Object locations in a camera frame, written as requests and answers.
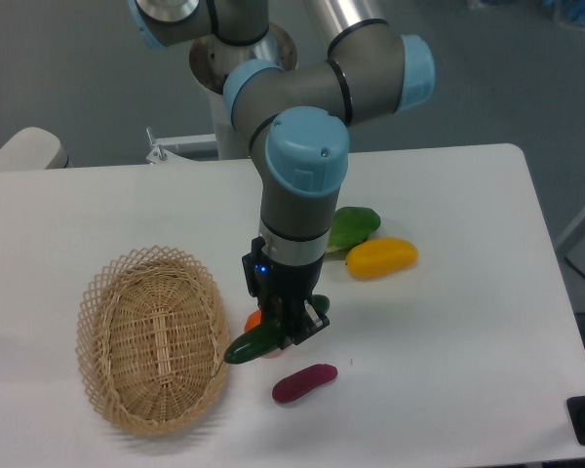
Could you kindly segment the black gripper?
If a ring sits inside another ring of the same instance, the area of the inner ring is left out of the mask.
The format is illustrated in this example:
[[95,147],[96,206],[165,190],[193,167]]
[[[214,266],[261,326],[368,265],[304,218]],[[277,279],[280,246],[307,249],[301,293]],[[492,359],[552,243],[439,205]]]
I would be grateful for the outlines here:
[[252,239],[242,257],[250,296],[257,299],[260,322],[283,324],[283,347],[298,345],[330,324],[328,299],[312,299],[323,266],[321,255],[311,263],[289,265],[266,252],[263,237]]

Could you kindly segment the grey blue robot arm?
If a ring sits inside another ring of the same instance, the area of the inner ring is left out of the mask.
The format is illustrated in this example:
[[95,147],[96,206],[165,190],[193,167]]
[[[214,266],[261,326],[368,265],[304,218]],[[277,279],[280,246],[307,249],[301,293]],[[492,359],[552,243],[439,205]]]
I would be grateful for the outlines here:
[[229,122],[262,181],[258,234],[242,263],[261,313],[225,359],[243,364],[297,345],[329,324],[313,291],[348,169],[349,128],[428,100],[436,69],[427,43],[397,35],[374,1],[309,1],[326,59],[286,71],[267,42],[264,1],[133,1],[152,48],[206,36],[251,58],[223,69]]

